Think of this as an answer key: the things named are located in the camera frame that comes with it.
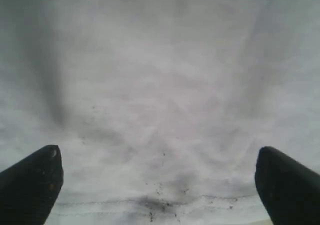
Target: white fabric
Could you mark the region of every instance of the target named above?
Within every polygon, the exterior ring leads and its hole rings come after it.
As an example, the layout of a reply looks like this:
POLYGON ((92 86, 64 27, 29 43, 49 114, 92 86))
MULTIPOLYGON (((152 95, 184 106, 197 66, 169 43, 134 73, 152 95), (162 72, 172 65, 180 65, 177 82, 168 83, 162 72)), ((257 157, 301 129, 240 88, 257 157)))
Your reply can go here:
POLYGON ((319 12, 318 0, 0 0, 0 169, 60 146, 48 225, 265 224, 261 147, 320 171, 319 12))

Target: white sheet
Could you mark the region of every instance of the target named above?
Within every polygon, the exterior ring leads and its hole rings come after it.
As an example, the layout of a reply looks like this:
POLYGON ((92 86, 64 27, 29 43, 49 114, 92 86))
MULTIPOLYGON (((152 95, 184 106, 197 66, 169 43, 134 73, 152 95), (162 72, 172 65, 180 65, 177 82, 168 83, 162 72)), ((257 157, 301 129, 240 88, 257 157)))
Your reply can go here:
POLYGON ((318 0, 0 0, 0 168, 46 144, 48 225, 259 224, 259 148, 320 171, 318 0))

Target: wrinkled fabric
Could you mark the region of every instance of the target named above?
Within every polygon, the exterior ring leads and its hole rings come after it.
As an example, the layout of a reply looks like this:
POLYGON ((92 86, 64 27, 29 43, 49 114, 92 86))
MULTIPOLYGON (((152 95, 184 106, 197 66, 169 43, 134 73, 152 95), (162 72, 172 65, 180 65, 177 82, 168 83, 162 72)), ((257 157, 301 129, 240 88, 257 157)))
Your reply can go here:
POLYGON ((273 146, 320 171, 318 0, 0 0, 0 169, 59 145, 46 224, 270 224, 273 146))

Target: white cloth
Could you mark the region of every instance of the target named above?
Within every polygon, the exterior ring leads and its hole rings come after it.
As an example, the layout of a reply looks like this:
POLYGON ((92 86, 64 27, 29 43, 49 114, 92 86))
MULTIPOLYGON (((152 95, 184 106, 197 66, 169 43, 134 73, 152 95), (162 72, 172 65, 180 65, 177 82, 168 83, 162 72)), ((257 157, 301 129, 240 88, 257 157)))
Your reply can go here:
POLYGON ((0 169, 61 148, 48 225, 264 224, 258 151, 320 171, 318 0, 0 0, 0 169))

